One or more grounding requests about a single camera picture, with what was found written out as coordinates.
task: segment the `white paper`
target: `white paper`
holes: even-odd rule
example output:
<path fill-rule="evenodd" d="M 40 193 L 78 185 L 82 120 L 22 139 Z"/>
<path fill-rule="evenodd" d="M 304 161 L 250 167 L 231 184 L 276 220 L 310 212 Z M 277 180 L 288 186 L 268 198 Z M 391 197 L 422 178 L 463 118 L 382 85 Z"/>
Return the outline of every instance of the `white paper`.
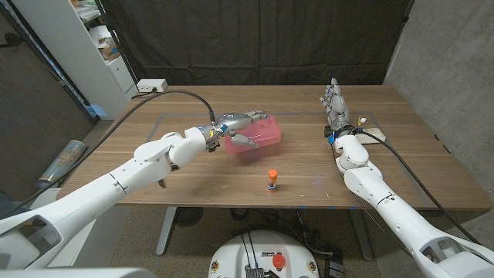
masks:
<path fill-rule="evenodd" d="M 105 25 L 91 28 L 90 36 L 97 48 L 105 48 L 110 45 L 108 42 L 111 41 L 111 34 Z"/>

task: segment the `orange bottle cap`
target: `orange bottle cap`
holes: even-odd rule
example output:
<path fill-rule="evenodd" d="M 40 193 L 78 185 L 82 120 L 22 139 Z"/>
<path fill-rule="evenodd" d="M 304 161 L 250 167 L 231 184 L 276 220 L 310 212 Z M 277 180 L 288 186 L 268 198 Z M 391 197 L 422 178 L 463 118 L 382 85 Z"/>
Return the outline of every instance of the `orange bottle cap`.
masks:
<path fill-rule="evenodd" d="M 272 264 L 275 266 L 275 268 L 282 268 L 285 266 L 285 257 L 282 254 L 276 254 L 272 258 Z"/>
<path fill-rule="evenodd" d="M 269 170 L 268 176 L 270 181 L 274 181 L 278 177 L 278 172 L 276 170 Z"/>

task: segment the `small bottle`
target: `small bottle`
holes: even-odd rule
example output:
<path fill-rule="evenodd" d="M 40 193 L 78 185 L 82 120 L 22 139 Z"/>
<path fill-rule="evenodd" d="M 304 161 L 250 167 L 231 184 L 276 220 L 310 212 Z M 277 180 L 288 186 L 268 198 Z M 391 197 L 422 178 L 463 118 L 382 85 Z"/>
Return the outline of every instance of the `small bottle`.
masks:
<path fill-rule="evenodd" d="M 268 173 L 268 190 L 269 193 L 273 193 L 276 190 L 276 178 L 278 177 L 278 173 L 276 170 L 269 170 Z"/>

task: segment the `transparent pink box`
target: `transparent pink box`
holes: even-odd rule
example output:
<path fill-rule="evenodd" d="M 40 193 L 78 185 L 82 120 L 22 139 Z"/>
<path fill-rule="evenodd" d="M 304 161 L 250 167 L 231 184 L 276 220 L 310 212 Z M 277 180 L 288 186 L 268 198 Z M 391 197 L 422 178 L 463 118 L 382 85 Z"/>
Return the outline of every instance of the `transparent pink box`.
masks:
<path fill-rule="evenodd" d="M 252 139 L 260 147 L 275 144 L 281 140 L 281 131 L 279 131 L 275 118 L 271 114 L 268 119 L 258 120 L 245 130 L 237 130 L 237 132 Z M 238 146 L 233 144 L 229 136 L 225 137 L 225 147 L 229 154 L 252 150 L 249 146 Z"/>

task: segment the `gray concrete wall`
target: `gray concrete wall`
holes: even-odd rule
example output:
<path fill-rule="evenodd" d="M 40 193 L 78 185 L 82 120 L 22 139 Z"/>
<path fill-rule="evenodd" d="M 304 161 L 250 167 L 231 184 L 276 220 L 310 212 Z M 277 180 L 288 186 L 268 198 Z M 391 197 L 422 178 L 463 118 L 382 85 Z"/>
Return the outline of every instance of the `gray concrete wall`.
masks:
<path fill-rule="evenodd" d="M 398 89 L 494 201 L 494 1 L 415 0 L 384 85 Z M 494 249 L 494 210 L 457 216 Z M 413 263 L 391 254 L 378 260 L 383 277 L 420 276 Z"/>

